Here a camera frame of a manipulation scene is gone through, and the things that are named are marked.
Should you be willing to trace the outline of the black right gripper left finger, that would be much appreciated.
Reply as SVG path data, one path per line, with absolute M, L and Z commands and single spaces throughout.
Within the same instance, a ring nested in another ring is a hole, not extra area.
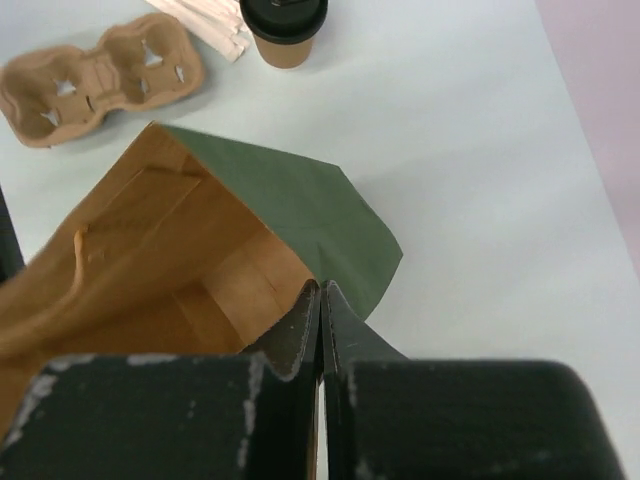
M 5 479 L 311 479 L 320 289 L 236 355 L 69 355 L 31 381 Z

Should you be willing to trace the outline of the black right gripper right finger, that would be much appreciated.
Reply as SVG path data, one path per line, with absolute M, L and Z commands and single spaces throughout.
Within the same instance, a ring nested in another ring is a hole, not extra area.
M 590 391 L 565 364 L 410 359 L 322 288 L 333 479 L 620 479 Z

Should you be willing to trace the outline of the green paper bag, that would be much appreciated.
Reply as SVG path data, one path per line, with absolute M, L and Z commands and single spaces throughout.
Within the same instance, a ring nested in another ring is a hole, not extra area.
M 236 353 L 311 280 L 366 318 L 401 258 L 337 165 L 152 123 L 1 287 L 1 434 L 55 357 Z

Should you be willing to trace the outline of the brown pulp cup carrier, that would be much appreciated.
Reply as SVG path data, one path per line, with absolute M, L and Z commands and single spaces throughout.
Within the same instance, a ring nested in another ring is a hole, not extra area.
M 88 134 L 112 111 L 178 101 L 204 77 L 186 29 L 150 13 L 109 28 L 92 49 L 62 45 L 10 60 L 1 70 L 1 111 L 22 144 L 47 148 Z

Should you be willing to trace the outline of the brown paper coffee cup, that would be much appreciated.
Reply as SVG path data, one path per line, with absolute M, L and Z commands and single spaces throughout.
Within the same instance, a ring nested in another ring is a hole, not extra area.
M 279 69 L 292 69 L 303 64 L 311 54 L 314 38 L 296 44 L 277 44 L 254 36 L 261 58 L 269 65 Z

